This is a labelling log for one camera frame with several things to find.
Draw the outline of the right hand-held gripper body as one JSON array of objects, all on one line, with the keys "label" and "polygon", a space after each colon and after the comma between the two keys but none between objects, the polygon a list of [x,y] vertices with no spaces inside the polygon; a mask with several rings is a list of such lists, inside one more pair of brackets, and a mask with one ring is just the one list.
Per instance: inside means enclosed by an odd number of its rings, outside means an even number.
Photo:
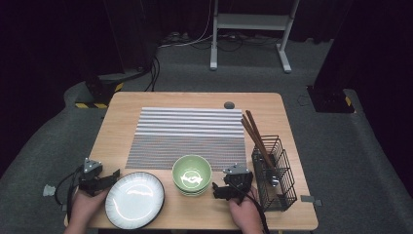
[{"label": "right hand-held gripper body", "polygon": [[238,164],[224,169],[223,173],[226,184],[224,198],[227,201],[233,198],[242,201],[251,188],[253,173],[247,167]]}]

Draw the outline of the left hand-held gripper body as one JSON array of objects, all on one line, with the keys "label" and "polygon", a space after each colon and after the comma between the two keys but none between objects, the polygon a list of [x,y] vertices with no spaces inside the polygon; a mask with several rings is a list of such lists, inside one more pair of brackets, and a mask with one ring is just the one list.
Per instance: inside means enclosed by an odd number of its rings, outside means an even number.
[{"label": "left hand-held gripper body", "polygon": [[104,188],[105,178],[99,178],[103,166],[100,162],[86,158],[82,166],[81,174],[78,179],[79,188],[93,196],[97,191]]}]

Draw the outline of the black wire basket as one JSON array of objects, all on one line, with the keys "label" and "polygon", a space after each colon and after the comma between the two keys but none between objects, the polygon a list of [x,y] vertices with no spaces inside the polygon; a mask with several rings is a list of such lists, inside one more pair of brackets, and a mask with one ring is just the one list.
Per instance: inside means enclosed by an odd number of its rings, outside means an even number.
[{"label": "black wire basket", "polygon": [[[263,136],[263,143],[274,167],[266,164],[265,158],[257,147],[253,148],[251,159],[255,172],[260,204],[265,212],[288,210],[297,200],[294,177],[287,153],[278,136]],[[270,176],[277,176],[280,185],[273,187]]]}]

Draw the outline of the white plate with black rim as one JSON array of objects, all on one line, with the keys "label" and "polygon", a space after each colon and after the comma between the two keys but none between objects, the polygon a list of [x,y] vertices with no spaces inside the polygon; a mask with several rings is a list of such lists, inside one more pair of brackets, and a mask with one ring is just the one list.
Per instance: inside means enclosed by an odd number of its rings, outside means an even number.
[{"label": "white plate with black rim", "polygon": [[154,220],[165,201],[165,191],[157,177],[146,172],[123,176],[110,189],[105,211],[120,229],[138,229]]}]

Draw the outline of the person's left hand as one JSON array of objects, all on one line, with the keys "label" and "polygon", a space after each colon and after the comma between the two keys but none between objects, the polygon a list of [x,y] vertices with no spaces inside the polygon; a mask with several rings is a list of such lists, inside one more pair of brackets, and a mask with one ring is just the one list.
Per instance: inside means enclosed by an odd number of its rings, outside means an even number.
[{"label": "person's left hand", "polygon": [[102,190],[91,196],[83,190],[78,190],[72,200],[70,225],[86,227],[95,213],[102,207],[108,190]]}]

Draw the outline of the person's right hand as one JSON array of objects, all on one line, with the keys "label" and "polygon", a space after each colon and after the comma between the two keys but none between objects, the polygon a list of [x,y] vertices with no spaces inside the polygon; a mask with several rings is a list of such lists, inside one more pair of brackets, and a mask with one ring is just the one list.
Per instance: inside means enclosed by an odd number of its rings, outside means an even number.
[{"label": "person's right hand", "polygon": [[259,226],[262,229],[261,217],[254,204],[255,198],[257,197],[257,190],[251,187],[248,195],[249,197],[244,197],[241,202],[236,198],[228,201],[232,220],[239,228]]}]

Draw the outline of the striped placemat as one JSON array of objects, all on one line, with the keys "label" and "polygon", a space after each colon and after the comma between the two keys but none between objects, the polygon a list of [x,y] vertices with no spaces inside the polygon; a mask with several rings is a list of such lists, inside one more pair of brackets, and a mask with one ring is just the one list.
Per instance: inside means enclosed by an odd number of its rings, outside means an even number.
[{"label": "striped placemat", "polygon": [[185,155],[205,158],[215,171],[246,164],[239,109],[143,107],[128,169],[168,170]]}]

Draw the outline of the black stand base striped tape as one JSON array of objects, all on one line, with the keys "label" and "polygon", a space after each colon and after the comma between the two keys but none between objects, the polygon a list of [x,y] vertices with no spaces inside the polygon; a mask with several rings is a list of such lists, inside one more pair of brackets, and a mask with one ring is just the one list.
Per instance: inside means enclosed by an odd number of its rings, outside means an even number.
[{"label": "black stand base striped tape", "polygon": [[74,106],[81,109],[107,108],[110,100],[116,93],[122,90],[126,82],[146,75],[150,75],[151,80],[145,90],[154,90],[158,73],[152,70],[139,71],[136,69],[129,69],[125,73],[99,75],[87,80],[81,86],[79,95],[74,102]]}]

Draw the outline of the black stand base yellow tape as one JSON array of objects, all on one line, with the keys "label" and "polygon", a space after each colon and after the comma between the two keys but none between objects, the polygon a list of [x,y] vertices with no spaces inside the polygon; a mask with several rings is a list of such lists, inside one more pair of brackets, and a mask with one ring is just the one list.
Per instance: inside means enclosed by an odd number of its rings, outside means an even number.
[{"label": "black stand base yellow tape", "polygon": [[350,98],[343,92],[331,92],[308,86],[307,92],[316,112],[320,113],[354,113]]}]

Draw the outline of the dark cabinet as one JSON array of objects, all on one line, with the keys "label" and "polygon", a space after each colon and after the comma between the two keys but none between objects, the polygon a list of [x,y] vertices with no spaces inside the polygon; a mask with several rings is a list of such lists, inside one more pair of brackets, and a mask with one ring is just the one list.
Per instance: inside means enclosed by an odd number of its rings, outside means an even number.
[{"label": "dark cabinet", "polygon": [[156,51],[156,6],[153,0],[105,0],[123,70],[147,72]]}]

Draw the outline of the white desk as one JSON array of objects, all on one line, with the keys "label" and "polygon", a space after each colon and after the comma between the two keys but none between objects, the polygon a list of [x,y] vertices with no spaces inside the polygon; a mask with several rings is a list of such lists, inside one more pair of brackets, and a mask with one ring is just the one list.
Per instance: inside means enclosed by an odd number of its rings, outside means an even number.
[{"label": "white desk", "polygon": [[282,41],[276,45],[276,49],[285,73],[291,72],[291,66],[285,53],[286,43],[300,0],[293,0],[292,7],[288,15],[246,15],[246,14],[223,14],[218,10],[219,0],[213,0],[213,25],[212,41],[210,46],[209,69],[216,70],[218,67],[218,47],[217,37],[219,29],[248,29],[248,30],[269,30],[282,31]]}]

